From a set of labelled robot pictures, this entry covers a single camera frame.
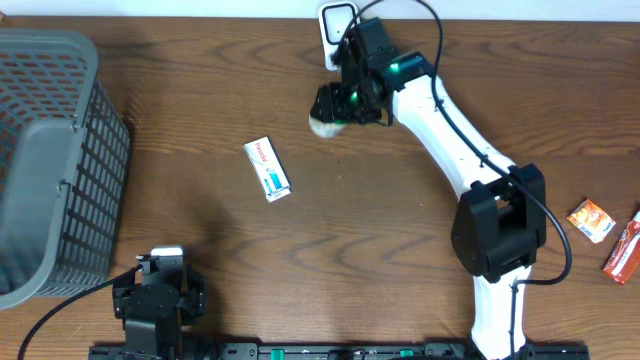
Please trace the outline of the green lid jar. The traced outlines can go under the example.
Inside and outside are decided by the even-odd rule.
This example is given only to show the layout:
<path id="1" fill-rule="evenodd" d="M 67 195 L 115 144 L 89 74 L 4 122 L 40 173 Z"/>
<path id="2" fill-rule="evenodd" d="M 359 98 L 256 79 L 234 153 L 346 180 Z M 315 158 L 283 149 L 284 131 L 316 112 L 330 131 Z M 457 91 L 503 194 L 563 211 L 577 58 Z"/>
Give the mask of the green lid jar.
<path id="1" fill-rule="evenodd" d="M 312 116 L 309 117 L 309 126 L 315 135 L 324 139 L 336 137 L 346 127 L 345 124 L 325 123 Z"/>

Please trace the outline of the white Panadol box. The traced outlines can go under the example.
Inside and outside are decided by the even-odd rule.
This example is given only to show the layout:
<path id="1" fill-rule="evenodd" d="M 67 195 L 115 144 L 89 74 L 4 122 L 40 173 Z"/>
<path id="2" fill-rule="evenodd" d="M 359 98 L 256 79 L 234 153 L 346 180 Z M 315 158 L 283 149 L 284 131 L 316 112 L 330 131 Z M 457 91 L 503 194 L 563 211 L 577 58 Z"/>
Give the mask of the white Panadol box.
<path id="1" fill-rule="evenodd" d="M 269 203 L 292 193 L 289 180 L 268 137 L 246 143 L 243 148 Z"/>

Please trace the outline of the small orange box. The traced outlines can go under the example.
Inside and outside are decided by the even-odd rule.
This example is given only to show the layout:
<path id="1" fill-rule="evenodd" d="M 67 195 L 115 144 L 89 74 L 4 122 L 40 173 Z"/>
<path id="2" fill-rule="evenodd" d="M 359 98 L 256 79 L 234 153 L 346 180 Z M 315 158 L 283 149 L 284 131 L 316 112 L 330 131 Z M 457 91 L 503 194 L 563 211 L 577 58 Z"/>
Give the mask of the small orange box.
<path id="1" fill-rule="evenodd" d="M 616 221 L 590 199 L 584 200 L 567 219 L 592 243 L 601 243 Z"/>

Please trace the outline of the orange Topps candy bar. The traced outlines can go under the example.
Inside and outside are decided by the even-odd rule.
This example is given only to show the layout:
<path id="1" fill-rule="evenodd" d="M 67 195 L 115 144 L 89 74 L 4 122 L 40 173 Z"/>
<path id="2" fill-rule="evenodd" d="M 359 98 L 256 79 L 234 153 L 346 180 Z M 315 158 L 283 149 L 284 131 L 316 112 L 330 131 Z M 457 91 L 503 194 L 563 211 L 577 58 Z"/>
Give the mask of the orange Topps candy bar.
<path id="1" fill-rule="evenodd" d="M 620 285 L 626 284 L 639 266 L 639 212 L 625 226 L 602 271 Z"/>

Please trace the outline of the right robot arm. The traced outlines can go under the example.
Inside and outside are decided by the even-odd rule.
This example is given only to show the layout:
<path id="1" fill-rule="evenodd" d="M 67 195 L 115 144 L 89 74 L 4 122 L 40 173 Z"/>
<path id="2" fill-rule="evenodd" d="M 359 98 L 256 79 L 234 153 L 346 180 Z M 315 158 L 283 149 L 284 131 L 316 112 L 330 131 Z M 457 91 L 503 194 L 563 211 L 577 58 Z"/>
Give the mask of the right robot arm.
<path id="1" fill-rule="evenodd" d="M 319 87 L 312 131 L 331 138 L 351 124 L 398 122 L 420 141 L 458 201 L 451 242 L 473 277 L 472 342 L 486 359 L 518 354 L 521 288 L 546 242 L 542 173 L 493 147 L 448 96 L 436 64 L 399 53 L 380 19 L 322 15 L 319 23 L 325 65 L 341 79 Z"/>

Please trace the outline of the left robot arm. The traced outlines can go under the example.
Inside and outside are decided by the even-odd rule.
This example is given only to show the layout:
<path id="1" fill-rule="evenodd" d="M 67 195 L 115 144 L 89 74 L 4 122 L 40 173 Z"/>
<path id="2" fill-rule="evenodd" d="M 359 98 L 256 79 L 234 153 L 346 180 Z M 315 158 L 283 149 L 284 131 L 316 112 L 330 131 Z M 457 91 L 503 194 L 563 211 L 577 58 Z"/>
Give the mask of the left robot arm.
<path id="1" fill-rule="evenodd" d="M 182 254 L 153 252 L 138 258 L 138 272 L 112 288 L 115 317 L 123 323 L 126 359 L 182 359 L 191 350 L 183 327 L 206 311 L 206 279 Z"/>

